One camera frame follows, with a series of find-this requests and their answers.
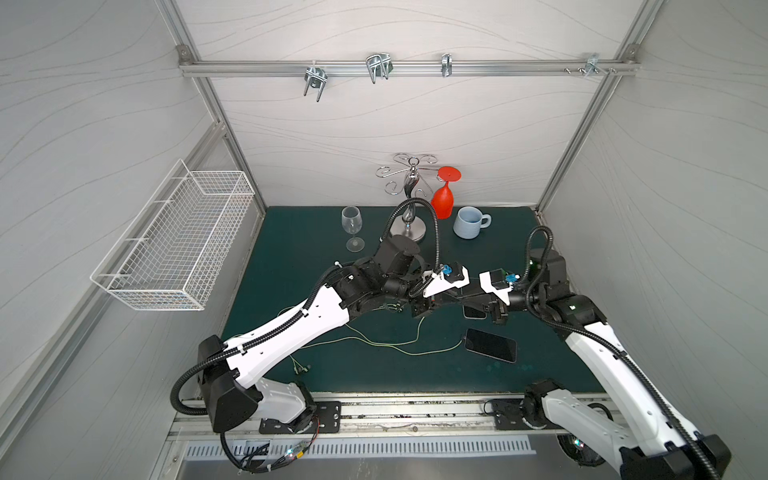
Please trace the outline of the black phone silver frame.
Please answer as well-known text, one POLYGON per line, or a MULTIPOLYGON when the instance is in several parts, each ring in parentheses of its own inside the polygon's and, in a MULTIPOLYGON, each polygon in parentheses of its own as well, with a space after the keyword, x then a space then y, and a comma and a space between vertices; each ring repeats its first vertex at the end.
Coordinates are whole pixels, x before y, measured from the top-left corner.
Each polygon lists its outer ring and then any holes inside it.
POLYGON ((489 318, 487 311, 467 305, 462 307, 462 315, 465 319, 472 321, 483 321, 489 318))

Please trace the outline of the black phone purple frame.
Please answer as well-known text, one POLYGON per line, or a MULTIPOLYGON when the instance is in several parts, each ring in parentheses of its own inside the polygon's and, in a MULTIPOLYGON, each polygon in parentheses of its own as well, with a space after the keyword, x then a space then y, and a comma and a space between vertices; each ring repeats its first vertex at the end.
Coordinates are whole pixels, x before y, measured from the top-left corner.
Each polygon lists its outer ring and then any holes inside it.
POLYGON ((465 349, 474 354, 514 364, 517 361, 517 342, 511 338, 476 329, 465 334, 465 349))

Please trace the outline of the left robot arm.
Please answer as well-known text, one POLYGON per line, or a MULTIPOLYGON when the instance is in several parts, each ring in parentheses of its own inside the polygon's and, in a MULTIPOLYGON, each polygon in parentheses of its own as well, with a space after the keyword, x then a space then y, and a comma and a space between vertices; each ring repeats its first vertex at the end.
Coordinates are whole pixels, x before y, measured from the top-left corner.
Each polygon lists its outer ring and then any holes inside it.
POLYGON ((201 342, 198 362, 175 381, 170 404, 178 413, 208 417, 216 433, 251 418, 300 432, 317 404, 299 383, 266 379, 269 370, 389 300, 429 307, 437 295, 469 282, 460 263, 430 267, 416 242, 402 235, 385 238, 374 255, 329 267, 305 300, 270 322, 228 340, 213 335, 201 342))

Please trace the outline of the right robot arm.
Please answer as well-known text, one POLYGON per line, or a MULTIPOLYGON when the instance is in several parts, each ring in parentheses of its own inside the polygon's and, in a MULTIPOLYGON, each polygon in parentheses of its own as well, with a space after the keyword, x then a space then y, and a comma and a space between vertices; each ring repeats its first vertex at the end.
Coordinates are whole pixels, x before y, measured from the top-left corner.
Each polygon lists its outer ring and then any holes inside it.
POLYGON ((625 422, 577 399, 561 383, 529 385, 519 416, 530 428, 568 432, 567 452, 580 463, 611 465, 623 479, 720 479, 732 455, 715 434, 703 434, 662 395, 624 349, 605 315, 572 291, 565 258, 550 228, 538 226, 541 248, 525 247, 525 270, 483 272, 460 292, 472 308, 502 315, 526 311, 552 328, 614 402, 625 422))

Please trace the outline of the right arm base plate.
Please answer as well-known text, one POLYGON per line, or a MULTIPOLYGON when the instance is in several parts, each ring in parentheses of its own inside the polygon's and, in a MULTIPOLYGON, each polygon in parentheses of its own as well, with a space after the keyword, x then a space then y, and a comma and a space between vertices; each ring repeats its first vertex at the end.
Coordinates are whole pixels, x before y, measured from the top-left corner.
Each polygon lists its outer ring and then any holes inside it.
POLYGON ((490 406, 497 430, 544 430, 548 426, 540 405, 530 397, 493 399, 490 406))

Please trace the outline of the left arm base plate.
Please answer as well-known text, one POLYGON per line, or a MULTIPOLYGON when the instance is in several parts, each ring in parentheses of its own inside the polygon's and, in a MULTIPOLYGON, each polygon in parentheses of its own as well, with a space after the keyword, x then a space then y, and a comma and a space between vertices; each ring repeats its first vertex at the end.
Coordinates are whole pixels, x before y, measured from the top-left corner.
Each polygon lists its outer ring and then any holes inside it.
POLYGON ((341 423, 341 403, 320 401, 310 404, 296 419, 282 423, 275 419, 262 419, 259 433, 262 435, 295 435, 310 433, 338 433, 341 423))

